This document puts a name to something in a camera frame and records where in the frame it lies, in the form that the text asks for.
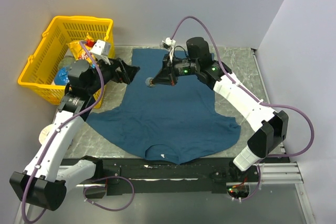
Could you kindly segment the blue t-shirt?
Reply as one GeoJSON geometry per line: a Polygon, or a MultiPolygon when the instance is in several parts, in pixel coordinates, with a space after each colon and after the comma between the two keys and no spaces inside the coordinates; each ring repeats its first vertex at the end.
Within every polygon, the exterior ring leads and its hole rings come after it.
{"type": "Polygon", "coordinates": [[[241,127],[235,118],[215,111],[215,94],[195,76],[175,86],[149,88],[164,51],[134,49],[132,64],[140,67],[121,104],[91,113],[87,124],[110,143],[143,159],[182,164],[235,145],[241,127]]]}

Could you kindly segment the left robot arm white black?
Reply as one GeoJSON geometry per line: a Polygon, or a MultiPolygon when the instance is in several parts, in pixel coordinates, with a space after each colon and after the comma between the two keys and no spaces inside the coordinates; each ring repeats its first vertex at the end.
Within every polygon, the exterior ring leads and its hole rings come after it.
{"type": "Polygon", "coordinates": [[[84,156],[63,172],[59,167],[71,141],[98,102],[93,95],[109,81],[130,84],[139,70],[140,67],[130,66],[120,58],[99,60],[94,66],[78,60],[69,67],[65,95],[45,142],[24,171],[10,177],[9,183],[23,204],[55,211],[78,184],[103,179],[103,162],[99,158],[84,156]]]}

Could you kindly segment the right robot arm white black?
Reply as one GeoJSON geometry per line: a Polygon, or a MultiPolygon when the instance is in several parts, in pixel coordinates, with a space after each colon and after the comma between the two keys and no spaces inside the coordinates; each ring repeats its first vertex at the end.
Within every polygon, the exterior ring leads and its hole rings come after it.
{"type": "Polygon", "coordinates": [[[239,182],[247,176],[252,165],[267,157],[286,138],[288,115],[263,106],[261,100],[248,94],[248,89],[231,69],[220,60],[213,59],[204,38],[194,37],[186,42],[186,58],[175,56],[175,43],[171,38],[161,42],[168,54],[162,60],[161,70],[146,83],[150,87],[156,84],[174,86],[179,77],[195,75],[245,118],[254,133],[229,169],[230,177],[239,182]]]}

